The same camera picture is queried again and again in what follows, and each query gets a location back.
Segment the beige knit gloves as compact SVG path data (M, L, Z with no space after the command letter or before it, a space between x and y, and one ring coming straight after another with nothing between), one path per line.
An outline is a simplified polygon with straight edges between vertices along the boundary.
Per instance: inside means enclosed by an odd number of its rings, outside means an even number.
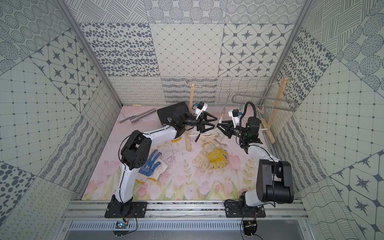
M201 173L212 173L213 170L216 170L209 168L210 162L207 158L207 153L215 149L222 149L226 151L226 147L228 145L221 143L223 136L223 134L214 132L210 135L203 135L198 139L197 143L202 146L202 149L200 153L193 159L193 163L196 165L196 168L199 169Z

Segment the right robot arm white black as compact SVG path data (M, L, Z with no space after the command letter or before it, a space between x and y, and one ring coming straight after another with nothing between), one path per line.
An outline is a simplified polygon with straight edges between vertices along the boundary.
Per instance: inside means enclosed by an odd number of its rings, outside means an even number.
M257 117L257 108L246 102L243 111L231 110L230 121L218 123L219 130L228 138L237 138L237 144L246 154L259 161L256 188L244 192L246 206L260 207L266 204L291 204L294 200L292 166L273 156L259 138L262 121Z

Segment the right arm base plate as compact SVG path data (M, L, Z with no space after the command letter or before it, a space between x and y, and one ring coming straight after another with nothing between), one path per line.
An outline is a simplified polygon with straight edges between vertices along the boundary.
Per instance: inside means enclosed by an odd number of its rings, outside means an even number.
M240 201L226 200L224 207L227 218L265 218L266 213L263 206L250 207Z

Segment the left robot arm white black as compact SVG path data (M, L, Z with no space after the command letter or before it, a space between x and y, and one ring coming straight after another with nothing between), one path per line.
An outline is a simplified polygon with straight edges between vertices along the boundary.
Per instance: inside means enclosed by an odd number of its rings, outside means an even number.
M122 163L122 173L119 187L113 194L107 213L115 211L125 216L124 210L131 207L133 187L139 170L149 166L149 172L154 170L153 161L149 161L150 151L163 142L177 139L187 126L196 127L200 133L214 129L213 121L218 118L207 112L208 105L199 102L192 114L185 102L170 105L157 110L163 127L151 132L133 131L123 140L119 147L119 160Z

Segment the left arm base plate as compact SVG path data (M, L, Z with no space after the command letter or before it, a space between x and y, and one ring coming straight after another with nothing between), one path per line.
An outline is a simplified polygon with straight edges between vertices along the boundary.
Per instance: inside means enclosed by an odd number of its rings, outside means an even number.
M141 219L145 217L147 211L147 202L131 202L121 204L117 202L110 202L105 212L105 218L122 219L132 218Z

